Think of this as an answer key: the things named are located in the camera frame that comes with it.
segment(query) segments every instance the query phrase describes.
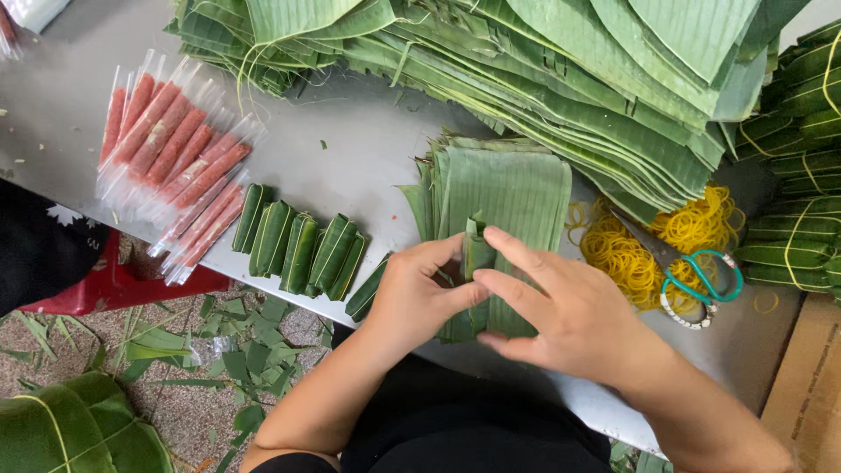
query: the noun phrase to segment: scissors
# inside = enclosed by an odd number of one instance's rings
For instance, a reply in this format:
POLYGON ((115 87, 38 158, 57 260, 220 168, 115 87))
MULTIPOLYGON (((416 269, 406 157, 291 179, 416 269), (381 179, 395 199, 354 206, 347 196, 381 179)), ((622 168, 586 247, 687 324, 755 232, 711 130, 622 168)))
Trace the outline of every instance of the scissors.
POLYGON ((654 257, 654 261, 663 270, 663 273, 666 275, 665 281, 663 281, 663 287, 660 288, 660 304, 663 305, 663 308, 666 312, 672 317, 672 320, 678 322, 680 325, 690 328, 692 330, 701 330, 702 328, 707 328, 710 326, 712 322, 712 318, 718 312, 718 304, 717 302, 729 302, 739 295, 742 292, 742 286, 744 284, 744 279, 742 277, 742 272, 736 267, 736 262, 733 261, 733 258, 730 255, 717 252, 715 250, 699 250, 691 255, 685 255, 680 252, 677 248, 669 245, 667 242, 664 242, 660 238, 652 235, 648 230, 645 229, 639 222, 636 221, 633 217, 631 217, 625 210, 622 210, 614 205, 610 206, 611 212, 613 215, 619 219, 620 222, 631 232, 634 237, 639 240, 640 244, 643 245, 645 249, 647 249, 651 255, 654 257), (726 292, 725 294, 719 293, 715 287, 713 287, 712 282, 706 277, 703 269, 696 261, 696 258, 702 254, 711 255, 713 257, 720 258, 730 269, 733 270, 733 280, 735 281, 735 287, 733 290, 726 292), (692 267, 692 270, 698 275, 701 279, 701 282, 706 286, 706 289, 710 292, 710 295, 703 295, 696 290, 693 290, 688 285, 684 284, 682 281, 675 278, 672 274, 671 269, 669 266, 678 259, 682 259, 689 263, 692 267), (691 295, 692 297, 696 298, 697 300, 701 301, 701 304, 704 306, 705 314, 704 318, 700 322, 692 323, 684 320, 682 317, 678 316, 672 310, 671 305, 669 304, 669 300, 666 298, 666 288, 669 284, 674 284, 681 290, 683 290, 686 294, 691 295))

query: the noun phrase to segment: metal table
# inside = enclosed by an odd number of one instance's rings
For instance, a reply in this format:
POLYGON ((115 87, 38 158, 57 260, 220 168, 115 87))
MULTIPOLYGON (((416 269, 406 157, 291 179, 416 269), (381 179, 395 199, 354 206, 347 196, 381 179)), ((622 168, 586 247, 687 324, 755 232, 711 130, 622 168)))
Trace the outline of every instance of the metal table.
MULTIPOLYGON (((149 241, 156 236, 148 225, 115 223, 111 211, 94 198, 94 182, 114 68, 137 67, 150 47, 175 54, 179 40, 161 32, 170 18, 165 0, 75 0, 42 37, 24 36, 24 60, 0 63, 0 109, 8 110, 0 118, 0 169, 12 170, 11 182, 136 237, 149 241)), ((233 78, 209 73, 228 84, 227 98, 234 105, 233 78)), ((246 112, 258 113, 269 129, 268 139, 252 153, 247 166, 253 179, 277 186, 284 200, 318 220, 327 222, 341 212, 359 224, 371 244, 359 269, 358 286, 388 250, 419 240, 409 206, 392 187, 416 182, 410 157, 422 155, 428 149, 426 140, 438 136, 442 125, 470 136, 492 132, 456 104, 410 90, 395 104, 397 91, 386 80, 344 74, 336 68, 330 75, 323 83, 314 79, 318 83, 290 101, 254 90, 251 102, 244 93, 246 112)), ((594 197, 595 190, 576 175, 573 201, 594 197)), ((230 250, 232 236, 230 229, 203 264, 352 325, 343 303, 282 293, 277 278, 247 276, 248 257, 230 250)), ((578 248, 565 238, 560 252, 581 258, 578 248)), ((777 294, 776 311, 759 316, 753 309, 754 290, 747 288, 702 332, 684 329, 656 311, 642 317, 692 363, 758 412, 799 306, 797 291, 777 294)), ((430 342, 418 353, 463 372, 527 385, 566 402, 592 428, 658 451, 643 417, 603 386, 524 369, 472 344, 430 342)))

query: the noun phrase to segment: wrist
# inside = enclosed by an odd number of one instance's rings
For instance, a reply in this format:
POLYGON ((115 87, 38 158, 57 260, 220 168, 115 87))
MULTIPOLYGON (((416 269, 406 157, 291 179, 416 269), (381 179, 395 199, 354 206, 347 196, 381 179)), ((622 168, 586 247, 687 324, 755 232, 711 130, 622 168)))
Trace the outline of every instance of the wrist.
POLYGON ((611 385, 629 399, 665 393, 680 374, 693 369, 680 353, 659 338, 657 343, 648 345, 638 356, 621 365, 621 375, 611 385))
POLYGON ((384 332, 376 324, 367 322, 362 324, 342 345, 348 342, 352 342, 352 346, 360 352, 365 363, 384 371, 392 369, 411 352, 411 348, 404 349, 395 343, 393 333, 384 332))

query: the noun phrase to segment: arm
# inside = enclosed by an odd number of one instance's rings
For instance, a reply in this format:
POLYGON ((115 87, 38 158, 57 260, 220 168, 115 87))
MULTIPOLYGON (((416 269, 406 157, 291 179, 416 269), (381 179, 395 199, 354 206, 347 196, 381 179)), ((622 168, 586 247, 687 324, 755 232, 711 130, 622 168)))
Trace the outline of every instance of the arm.
POLYGON ((791 457, 746 407, 642 323, 611 279, 584 263, 538 252, 488 227, 485 240, 539 285, 493 269, 473 277, 539 332, 483 333, 503 356, 616 387, 643 413, 677 471, 793 471, 791 457))
POLYGON ((389 259, 364 325, 269 413, 248 447, 242 473, 293 452, 317 454, 339 468, 336 456, 385 374, 453 314, 488 297, 478 283, 443 289, 431 279, 460 258, 462 237, 423 243, 389 259))

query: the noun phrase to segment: black clothing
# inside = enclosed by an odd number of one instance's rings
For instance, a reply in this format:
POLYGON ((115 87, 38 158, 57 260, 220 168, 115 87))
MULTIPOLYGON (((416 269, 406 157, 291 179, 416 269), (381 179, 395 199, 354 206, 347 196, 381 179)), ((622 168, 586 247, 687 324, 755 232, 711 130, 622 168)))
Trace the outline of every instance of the black clothing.
MULTIPOLYGON (((352 331, 336 326, 334 347, 352 331)), ((508 385, 409 355, 386 375, 341 454, 349 473, 605 472, 610 443, 569 409, 508 385)), ((328 473, 312 454, 286 454, 253 473, 328 473)))
POLYGON ((0 179, 0 316, 85 278, 109 228, 0 179))

